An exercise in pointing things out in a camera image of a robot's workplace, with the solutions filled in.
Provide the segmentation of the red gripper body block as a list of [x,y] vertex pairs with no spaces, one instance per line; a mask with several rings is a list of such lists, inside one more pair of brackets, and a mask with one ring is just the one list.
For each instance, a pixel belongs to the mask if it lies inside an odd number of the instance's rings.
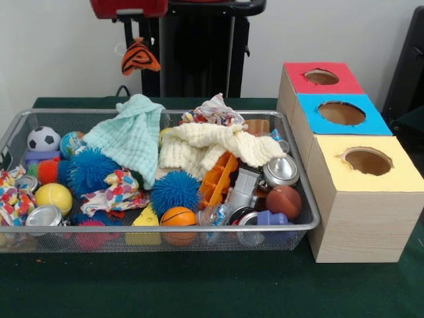
[[118,15],[162,17],[168,10],[168,0],[90,0],[98,19],[116,19]]

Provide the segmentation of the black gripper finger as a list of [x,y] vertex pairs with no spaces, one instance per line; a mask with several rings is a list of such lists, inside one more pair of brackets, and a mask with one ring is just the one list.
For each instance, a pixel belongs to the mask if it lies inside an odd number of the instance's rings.
[[144,17],[142,20],[142,36],[146,42],[152,42],[152,22],[149,18]]
[[130,18],[124,19],[124,30],[126,47],[129,48],[133,44],[133,28]]

